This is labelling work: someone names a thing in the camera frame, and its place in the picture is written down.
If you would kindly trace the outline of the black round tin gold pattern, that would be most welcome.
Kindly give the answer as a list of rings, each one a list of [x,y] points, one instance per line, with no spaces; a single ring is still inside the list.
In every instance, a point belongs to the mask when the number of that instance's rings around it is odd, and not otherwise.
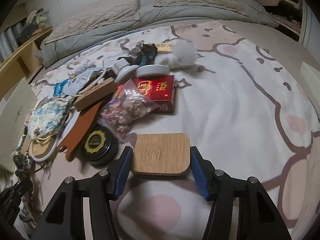
[[[81,145],[81,154],[85,161],[93,166],[105,166],[118,153],[118,139],[113,133],[100,124],[87,133]]]

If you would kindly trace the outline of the square wooden coaster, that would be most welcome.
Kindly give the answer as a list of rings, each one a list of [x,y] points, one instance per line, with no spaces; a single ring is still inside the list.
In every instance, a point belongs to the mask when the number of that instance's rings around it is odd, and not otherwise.
[[[156,176],[178,176],[190,165],[190,140],[184,133],[140,134],[131,171]]]

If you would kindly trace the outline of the blue white crochet pouch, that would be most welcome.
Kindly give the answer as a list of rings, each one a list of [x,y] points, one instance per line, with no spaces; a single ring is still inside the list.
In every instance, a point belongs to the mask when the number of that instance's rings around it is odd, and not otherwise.
[[[44,141],[60,132],[68,119],[75,97],[55,96],[31,113],[28,136],[32,141]]]

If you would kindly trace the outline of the cartoon printed blanket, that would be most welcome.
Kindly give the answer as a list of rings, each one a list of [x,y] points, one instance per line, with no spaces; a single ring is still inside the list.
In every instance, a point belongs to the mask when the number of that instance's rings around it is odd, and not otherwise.
[[[152,28],[96,45],[36,81],[39,100],[83,59],[112,64],[136,44],[193,41],[195,66],[174,70],[173,114],[148,114],[133,123],[120,145],[139,134],[184,133],[204,159],[231,177],[257,177],[277,206],[292,239],[303,239],[319,215],[319,119],[291,63],[274,57],[229,24],[216,21]],[[58,153],[49,169],[35,174],[34,205],[44,211],[67,176],[91,177]],[[111,202],[122,239],[201,239],[210,204],[198,195],[192,175],[166,180],[130,174],[124,194]]]

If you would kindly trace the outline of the engraved wooden block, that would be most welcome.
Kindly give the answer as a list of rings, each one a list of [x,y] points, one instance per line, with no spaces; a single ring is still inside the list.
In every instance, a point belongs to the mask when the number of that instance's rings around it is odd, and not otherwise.
[[[77,111],[81,111],[109,94],[114,93],[116,89],[117,84],[114,79],[110,77],[80,95],[74,102],[73,106]]]

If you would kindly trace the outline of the clear bag of dried flowers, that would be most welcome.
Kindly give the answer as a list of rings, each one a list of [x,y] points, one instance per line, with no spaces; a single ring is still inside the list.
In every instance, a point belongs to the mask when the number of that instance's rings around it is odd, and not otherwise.
[[[120,141],[130,131],[132,123],[158,107],[144,95],[132,80],[121,85],[112,99],[101,109],[98,123],[108,128]]]

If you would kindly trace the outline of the white label card packet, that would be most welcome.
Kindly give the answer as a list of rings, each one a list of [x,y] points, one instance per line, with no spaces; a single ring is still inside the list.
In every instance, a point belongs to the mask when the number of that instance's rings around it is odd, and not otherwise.
[[[96,76],[100,75],[100,72],[101,68],[88,68],[72,80],[68,80],[63,87],[63,94],[75,96],[79,91],[83,90],[85,85],[89,83],[90,79],[94,79]]]

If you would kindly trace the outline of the red gift box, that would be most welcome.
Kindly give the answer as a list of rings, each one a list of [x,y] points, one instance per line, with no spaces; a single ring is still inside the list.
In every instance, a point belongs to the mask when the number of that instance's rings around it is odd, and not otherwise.
[[[176,90],[173,75],[133,79],[133,83],[142,94],[157,103],[155,113],[173,113]]]

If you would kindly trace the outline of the white small jar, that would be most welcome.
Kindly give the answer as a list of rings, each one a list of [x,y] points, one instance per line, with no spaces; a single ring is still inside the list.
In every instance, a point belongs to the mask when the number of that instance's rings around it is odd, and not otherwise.
[[[111,67],[112,71],[116,75],[115,83],[121,84],[127,79],[132,73],[139,68],[138,65],[129,65],[126,59],[117,60]]]

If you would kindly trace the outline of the white round jar lid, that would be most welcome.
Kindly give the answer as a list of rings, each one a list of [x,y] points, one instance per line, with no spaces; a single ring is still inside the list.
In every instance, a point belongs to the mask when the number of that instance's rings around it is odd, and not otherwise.
[[[166,76],[170,74],[170,69],[167,66],[160,64],[150,64],[137,68],[136,77],[152,77],[152,76]]]

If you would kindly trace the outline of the wooden bedside shelf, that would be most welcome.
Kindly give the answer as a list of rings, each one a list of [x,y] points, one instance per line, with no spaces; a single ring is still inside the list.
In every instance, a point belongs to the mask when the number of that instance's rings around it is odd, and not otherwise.
[[[51,34],[53,28],[48,27],[18,47],[3,63],[1,63],[1,99],[22,78],[31,82],[43,68],[42,60],[36,57],[41,42]]]

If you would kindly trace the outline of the dark crochet scrunchie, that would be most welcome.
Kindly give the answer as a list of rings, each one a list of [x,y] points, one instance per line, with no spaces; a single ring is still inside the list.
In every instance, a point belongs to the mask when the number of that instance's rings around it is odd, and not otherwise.
[[[135,63],[138,66],[146,66],[154,64],[155,57],[157,56],[157,47],[154,43],[140,44],[138,46],[138,53],[135,59]]]

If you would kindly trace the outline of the black bag on shelf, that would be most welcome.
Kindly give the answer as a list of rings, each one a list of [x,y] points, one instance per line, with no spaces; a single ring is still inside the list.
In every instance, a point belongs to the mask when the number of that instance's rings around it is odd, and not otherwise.
[[[27,42],[32,37],[35,31],[42,31],[42,28],[38,24],[26,24],[18,35],[17,41],[21,44]]]

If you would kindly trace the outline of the white cap on shelf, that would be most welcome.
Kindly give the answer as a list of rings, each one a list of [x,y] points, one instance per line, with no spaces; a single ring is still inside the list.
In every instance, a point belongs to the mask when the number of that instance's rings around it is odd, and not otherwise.
[[[32,23],[33,19],[35,18],[36,14],[39,13],[39,12],[42,12],[43,11],[43,8],[41,9],[38,9],[38,10],[33,10],[29,13],[27,19],[26,19],[26,25],[29,25]]]

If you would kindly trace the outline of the grey beige quilt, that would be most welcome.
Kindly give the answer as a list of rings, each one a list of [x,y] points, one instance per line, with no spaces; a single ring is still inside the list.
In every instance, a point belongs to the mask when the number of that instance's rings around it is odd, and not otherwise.
[[[41,43],[45,67],[117,35],[167,22],[234,20],[277,27],[256,0],[99,0],[60,23]]]

